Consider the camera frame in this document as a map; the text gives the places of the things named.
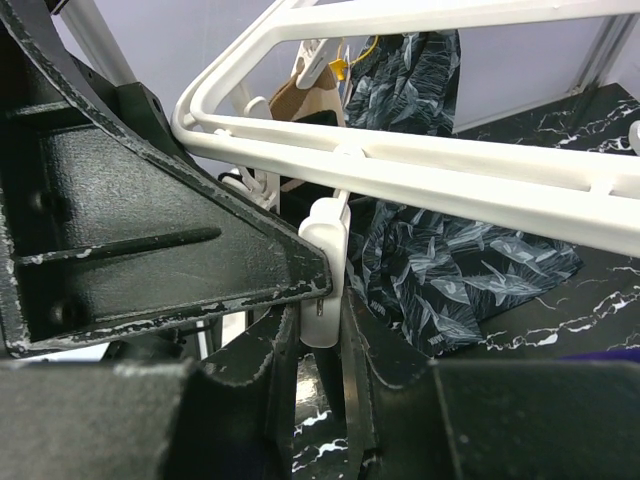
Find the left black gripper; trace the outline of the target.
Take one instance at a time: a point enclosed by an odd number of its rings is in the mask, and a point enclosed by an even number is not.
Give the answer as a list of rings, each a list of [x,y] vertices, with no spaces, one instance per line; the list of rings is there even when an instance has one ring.
[[[139,83],[1,5],[1,348],[29,357],[313,299],[324,256],[199,171]]]

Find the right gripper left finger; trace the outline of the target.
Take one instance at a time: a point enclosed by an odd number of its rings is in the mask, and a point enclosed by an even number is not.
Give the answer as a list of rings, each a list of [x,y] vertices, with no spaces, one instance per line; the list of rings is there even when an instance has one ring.
[[[299,310],[203,362],[5,362],[5,479],[288,479]]]

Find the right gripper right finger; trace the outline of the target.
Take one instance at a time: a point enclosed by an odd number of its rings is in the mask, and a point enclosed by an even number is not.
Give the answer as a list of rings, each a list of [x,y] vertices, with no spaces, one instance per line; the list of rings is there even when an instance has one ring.
[[[347,291],[341,350],[351,479],[635,479],[630,361],[432,360]]]

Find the purple sock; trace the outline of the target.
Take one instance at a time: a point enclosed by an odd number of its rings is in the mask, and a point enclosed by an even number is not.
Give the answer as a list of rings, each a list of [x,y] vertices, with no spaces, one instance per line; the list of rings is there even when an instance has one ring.
[[[620,361],[640,363],[638,349],[610,350],[604,352],[591,352],[563,357],[563,360],[571,361]]]

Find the cream sock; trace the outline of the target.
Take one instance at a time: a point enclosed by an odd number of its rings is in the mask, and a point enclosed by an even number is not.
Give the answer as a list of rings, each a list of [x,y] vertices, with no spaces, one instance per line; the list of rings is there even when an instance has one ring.
[[[284,83],[269,100],[271,116],[277,121],[299,121],[345,127],[335,75],[326,66],[309,89],[296,81],[299,73]]]

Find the white plastic clip hanger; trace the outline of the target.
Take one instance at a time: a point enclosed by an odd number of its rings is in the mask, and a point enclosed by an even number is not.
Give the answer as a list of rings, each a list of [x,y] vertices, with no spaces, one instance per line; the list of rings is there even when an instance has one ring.
[[[439,135],[445,105],[411,74],[415,34],[637,12],[635,1],[425,1],[398,6],[277,1],[183,92],[171,129],[200,157],[621,255],[639,253],[639,164]],[[218,113],[278,44],[403,35],[392,79],[361,80],[343,126]]]

